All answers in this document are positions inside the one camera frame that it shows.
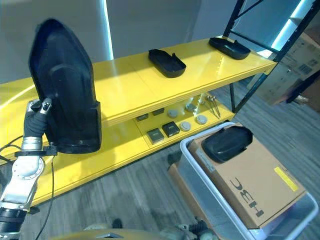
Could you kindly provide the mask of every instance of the gray plastic bin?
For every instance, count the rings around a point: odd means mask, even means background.
[[[295,239],[319,211],[318,204],[310,193],[303,196],[292,207],[265,227],[247,229],[188,151],[188,144],[194,138],[234,124],[233,122],[223,123],[182,140],[180,142],[182,156],[177,166],[179,174],[199,202],[210,223],[214,226],[214,230],[222,237],[228,240]]]

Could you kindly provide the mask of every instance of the black metal frame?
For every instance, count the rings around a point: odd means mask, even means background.
[[[223,36],[229,37],[230,34],[237,35],[247,41],[252,42],[253,44],[256,44],[264,49],[267,49],[273,53],[275,53],[275,57],[273,59],[274,62],[278,63],[281,61],[281,59],[285,56],[285,54],[289,51],[289,49],[292,47],[292,45],[295,43],[295,41],[299,38],[299,36],[302,34],[302,32],[305,30],[305,28],[308,26],[310,21],[314,18],[314,16],[317,14],[317,12],[320,10],[320,0],[315,0],[312,4],[312,7],[308,11],[308,13],[305,15],[301,23],[297,26],[294,33],[290,36],[290,38],[287,40],[287,42],[284,44],[282,49],[280,51],[267,46],[261,42],[258,42],[254,39],[249,38],[248,36],[245,36],[239,32],[234,31],[232,28],[235,25],[235,21],[246,14],[248,11],[253,9],[258,4],[262,3],[264,0],[258,0],[253,5],[249,6],[247,9],[245,9],[242,13],[240,13],[245,0],[237,0],[235,7],[233,9],[233,12],[231,14],[231,17],[229,19],[229,22],[224,30]],[[234,92],[234,84],[230,83],[230,98],[231,98],[231,108],[233,113],[239,112],[239,110],[246,104],[246,102],[251,98],[251,96],[256,92],[256,90],[260,87],[260,85],[265,81],[268,75],[262,74],[260,78],[254,83],[252,88],[246,93],[246,95],[243,97],[243,99],[239,102],[239,104],[236,106],[235,102],[235,92]]]

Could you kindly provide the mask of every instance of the black plastic tray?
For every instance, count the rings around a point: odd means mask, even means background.
[[[253,134],[248,128],[231,126],[207,137],[201,146],[213,161],[224,163],[246,150],[252,141]]]
[[[155,67],[167,78],[181,76],[187,67],[174,53],[170,56],[166,51],[159,49],[149,50],[148,57]]]
[[[40,100],[52,100],[48,141],[61,153],[99,150],[101,112],[93,67],[75,34],[55,19],[46,20],[37,30],[29,68]]]
[[[245,59],[250,53],[250,49],[240,44],[237,40],[231,42],[224,38],[212,37],[209,40],[209,44],[237,60]]]

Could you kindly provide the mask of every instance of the black cable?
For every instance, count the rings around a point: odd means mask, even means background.
[[[12,143],[15,142],[15,141],[17,141],[18,139],[20,139],[20,138],[22,138],[22,137],[23,137],[23,135],[18,136],[18,137],[16,137],[15,139],[13,139],[12,141],[8,142],[6,145],[4,145],[3,147],[0,148],[0,152],[1,152],[3,149],[8,148],[8,147],[15,147],[15,148],[21,150],[21,147],[19,147],[19,146],[17,146],[17,145],[14,145],[14,144],[12,144]],[[8,159],[8,158],[6,158],[6,157],[4,157],[4,156],[1,156],[1,155],[0,155],[0,159],[6,161],[8,164],[13,165],[13,163],[10,161],[10,159]]]
[[[22,138],[22,137],[23,137],[23,135],[18,136],[18,137],[16,137],[15,139],[13,139],[12,141],[10,141],[9,143],[7,143],[6,145],[4,145],[3,147],[1,147],[1,148],[0,148],[0,152],[1,152],[3,149],[7,148],[9,145],[11,145],[13,142],[17,141],[18,139],[20,139],[20,138]]]
[[[9,147],[14,147],[14,148],[16,148],[16,149],[22,150],[21,147],[19,147],[18,145],[15,145],[15,144],[10,144],[10,145],[8,145],[8,148],[9,148]]]
[[[11,164],[11,165],[14,164],[12,161],[10,161],[10,159],[8,159],[8,158],[6,158],[6,157],[4,157],[2,155],[0,155],[0,159],[3,160],[3,161],[6,161],[8,164]]]
[[[45,229],[45,226],[47,224],[47,221],[48,221],[48,218],[49,218],[49,215],[50,215],[50,211],[51,211],[51,207],[52,207],[52,203],[54,201],[54,192],[55,192],[55,172],[54,172],[54,158],[53,157],[51,159],[51,173],[52,173],[52,193],[51,193],[51,200],[50,200],[50,204],[49,204],[49,208],[48,208],[48,213],[46,214],[46,217],[45,217],[45,220],[44,220],[44,223],[38,233],[38,235],[36,236],[35,240],[38,240],[38,238],[40,237],[42,231]]]

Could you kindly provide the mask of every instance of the yellow shelf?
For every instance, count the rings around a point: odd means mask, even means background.
[[[200,132],[208,127],[217,125],[226,120],[231,120],[234,114],[225,106],[217,102],[220,119],[211,113],[204,105],[199,106],[197,114],[205,115],[208,122],[204,125],[197,124],[194,115],[185,111],[184,107],[190,100],[184,100],[165,108],[165,112],[156,116],[149,113],[149,118],[137,122],[128,120],[113,126],[107,122],[102,123],[102,145],[97,152],[90,154],[63,154],[59,153],[54,159],[54,195],[63,194],[71,189],[81,186],[93,179],[103,176],[113,170],[123,167],[133,161],[162,149],[172,143],[182,140],[190,135]],[[171,119],[167,116],[168,109],[178,110],[178,117]],[[167,137],[164,132],[164,140],[152,145],[146,132],[155,128],[161,128],[163,124],[174,121],[178,126],[181,121],[188,121],[191,130],[180,131],[179,134]],[[37,205],[51,197],[52,176],[50,165],[45,168],[39,178],[32,205]]]
[[[123,123],[257,73],[269,74],[276,65],[255,52],[243,60],[232,59],[209,46],[208,39],[164,50],[175,53],[187,65],[182,76],[164,77],[149,61],[147,52],[93,64],[103,124]],[[1,84],[0,91],[0,146],[3,146],[23,134],[27,102],[38,95],[30,77]],[[14,149],[7,148],[2,154],[12,157],[13,152]]]

